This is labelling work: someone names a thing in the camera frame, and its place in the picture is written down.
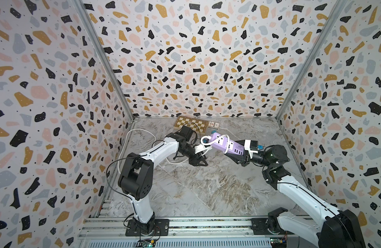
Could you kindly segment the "purple power strip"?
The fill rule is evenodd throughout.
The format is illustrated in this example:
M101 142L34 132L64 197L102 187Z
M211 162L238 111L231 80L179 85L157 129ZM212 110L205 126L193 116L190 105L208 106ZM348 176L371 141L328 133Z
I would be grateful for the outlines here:
M217 132L213 133L207 142L209 146L218 149L224 154L243 155L244 146L228 138L227 135L222 135Z

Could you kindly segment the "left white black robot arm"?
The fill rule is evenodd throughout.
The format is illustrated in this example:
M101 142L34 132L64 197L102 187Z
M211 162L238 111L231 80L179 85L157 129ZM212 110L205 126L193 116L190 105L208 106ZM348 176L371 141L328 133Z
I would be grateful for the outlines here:
M149 193L153 185L154 169L170 155L177 153L188 158L192 166L207 166L205 154L211 146L200 139L199 145L190 144L193 130L190 127L182 127L177 132L172 132L149 150L140 154L130 153L127 157L112 162L114 164L124 162L119 171L117 185L121 189L116 190L111 184L110 189L130 200L133 208L133 218L127 225L135 228L139 234L148 235L155 231L155 212L152 210Z

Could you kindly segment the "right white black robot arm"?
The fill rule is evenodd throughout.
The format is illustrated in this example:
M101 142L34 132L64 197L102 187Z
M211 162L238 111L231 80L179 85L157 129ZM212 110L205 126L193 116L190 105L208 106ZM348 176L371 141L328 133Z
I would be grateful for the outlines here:
M230 142L226 155L242 166L249 163L262 166L266 183L289 197L311 218L308 221L278 208L268 214L271 233L289 231L318 248L365 247L358 218L353 212L342 211L322 200L284 168L284 163L289 162L284 146L271 145L259 149L257 141Z

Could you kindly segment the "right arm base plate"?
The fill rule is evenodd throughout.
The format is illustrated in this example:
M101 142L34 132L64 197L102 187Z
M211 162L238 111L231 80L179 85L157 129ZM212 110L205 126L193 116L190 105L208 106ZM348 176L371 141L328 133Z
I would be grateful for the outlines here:
M284 235L286 230L282 229L278 223L278 216L288 212L285 208L278 208L268 213L267 217L251 219L251 229L254 235Z

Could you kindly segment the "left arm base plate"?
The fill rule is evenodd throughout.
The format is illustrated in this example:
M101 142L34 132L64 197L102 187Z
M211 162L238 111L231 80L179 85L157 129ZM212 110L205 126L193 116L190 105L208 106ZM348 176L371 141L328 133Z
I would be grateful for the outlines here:
M151 219L148 223L141 223L132 218L126 224L126 237L146 237L168 236L170 220L169 219Z

